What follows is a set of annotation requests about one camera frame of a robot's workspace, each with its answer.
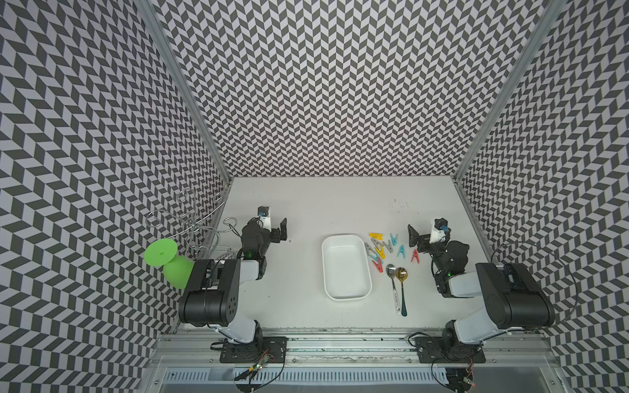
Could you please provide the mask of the red clothespin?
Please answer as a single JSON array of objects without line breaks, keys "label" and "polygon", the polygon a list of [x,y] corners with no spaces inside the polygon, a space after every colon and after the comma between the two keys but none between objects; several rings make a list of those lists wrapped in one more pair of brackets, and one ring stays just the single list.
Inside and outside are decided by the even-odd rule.
[{"label": "red clothespin", "polygon": [[420,263],[419,252],[416,249],[413,250],[411,260],[416,262],[417,264]]},{"label": "red clothespin", "polygon": [[381,261],[373,260],[373,265],[376,267],[379,273],[383,273],[383,265]]}]

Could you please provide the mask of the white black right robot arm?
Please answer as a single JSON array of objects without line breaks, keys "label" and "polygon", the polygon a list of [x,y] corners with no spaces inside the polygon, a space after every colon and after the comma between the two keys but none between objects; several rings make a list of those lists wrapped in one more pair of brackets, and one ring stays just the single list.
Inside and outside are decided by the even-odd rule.
[{"label": "white black right robot arm", "polygon": [[550,299],[523,264],[477,263],[466,270],[469,245],[450,238],[446,219],[435,219],[430,234],[408,225],[409,245],[431,259],[437,292],[447,299],[481,297],[483,307],[464,319],[447,323],[439,347],[443,352],[472,353],[488,339],[506,332],[549,328],[555,323]]}]

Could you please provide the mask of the grey clothespin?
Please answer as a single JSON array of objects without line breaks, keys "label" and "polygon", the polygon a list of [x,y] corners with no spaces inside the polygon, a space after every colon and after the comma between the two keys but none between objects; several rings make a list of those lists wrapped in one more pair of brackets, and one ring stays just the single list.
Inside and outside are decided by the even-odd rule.
[{"label": "grey clothespin", "polygon": [[388,242],[380,242],[381,246],[384,247],[389,253],[393,253],[393,245],[390,241]]},{"label": "grey clothespin", "polygon": [[375,250],[373,249],[373,247],[370,244],[368,244],[367,242],[365,243],[365,250],[366,250],[366,253],[367,253],[368,256],[369,256],[369,254],[371,254],[371,255],[378,255],[375,252]]}]

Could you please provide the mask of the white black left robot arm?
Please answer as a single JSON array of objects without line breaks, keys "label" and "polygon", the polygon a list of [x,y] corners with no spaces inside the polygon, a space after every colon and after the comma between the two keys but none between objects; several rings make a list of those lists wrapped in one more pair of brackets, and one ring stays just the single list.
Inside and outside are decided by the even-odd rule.
[{"label": "white black left robot arm", "polygon": [[218,332],[230,344],[258,349],[263,342],[261,327],[238,311],[240,286],[264,277],[270,245],[288,240],[288,220],[268,229],[261,217],[252,218],[240,239],[236,258],[194,264],[180,300],[179,318],[184,324]]}]

